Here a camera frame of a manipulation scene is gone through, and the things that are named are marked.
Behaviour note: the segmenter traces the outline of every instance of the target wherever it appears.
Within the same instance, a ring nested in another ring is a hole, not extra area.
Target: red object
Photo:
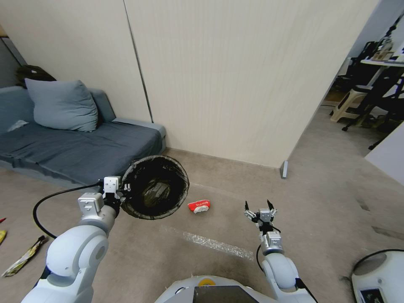
[[[210,208],[209,200],[200,200],[192,203],[188,203],[189,209],[194,213],[200,213],[202,211],[207,211]]]

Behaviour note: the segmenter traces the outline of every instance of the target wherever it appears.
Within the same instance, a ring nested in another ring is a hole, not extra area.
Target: beige plastic stool
[[[338,120],[343,117],[355,119],[357,116],[359,116],[358,114],[349,113],[346,110],[355,101],[358,104],[361,103],[371,89],[372,86],[366,85],[356,85],[354,88],[352,88],[332,111],[331,121],[338,122]]]

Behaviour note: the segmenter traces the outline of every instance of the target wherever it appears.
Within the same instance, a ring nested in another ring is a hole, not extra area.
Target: black trash bag
[[[161,219],[175,212],[189,188],[188,176],[181,164],[160,155],[132,163],[122,184],[130,185],[122,209],[133,217],[147,220]]]
[[[45,70],[35,65],[22,65],[16,70],[18,83],[16,85],[27,88],[25,78],[39,81],[56,81],[54,77],[49,75]]]

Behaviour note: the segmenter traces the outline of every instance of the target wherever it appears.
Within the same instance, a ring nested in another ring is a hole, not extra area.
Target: black screen
[[[361,295],[365,303],[384,303],[380,290],[361,290]]]
[[[258,303],[240,286],[200,286],[194,288],[193,303]]]

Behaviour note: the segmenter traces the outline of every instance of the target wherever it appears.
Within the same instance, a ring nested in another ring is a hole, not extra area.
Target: chair
[[[375,82],[374,89],[364,98],[362,104],[358,107],[360,114],[356,119],[349,122],[343,131],[347,131],[350,126],[357,123],[361,118],[370,114],[375,107],[380,107],[387,111],[383,124],[387,124],[390,119],[404,120],[404,99],[400,98],[400,95],[404,93],[404,76],[402,76],[404,70],[402,68],[386,70],[387,73],[382,74]],[[393,95],[383,97],[393,86],[397,85],[396,91]],[[374,149],[382,140],[379,140],[369,146],[369,149]]]
[[[357,84],[367,84],[379,67],[361,64],[361,60],[371,57],[376,46],[377,42],[374,41],[366,43],[362,52],[357,57],[351,58],[352,63],[348,66],[346,74],[337,76],[332,86],[337,90],[348,92]]]

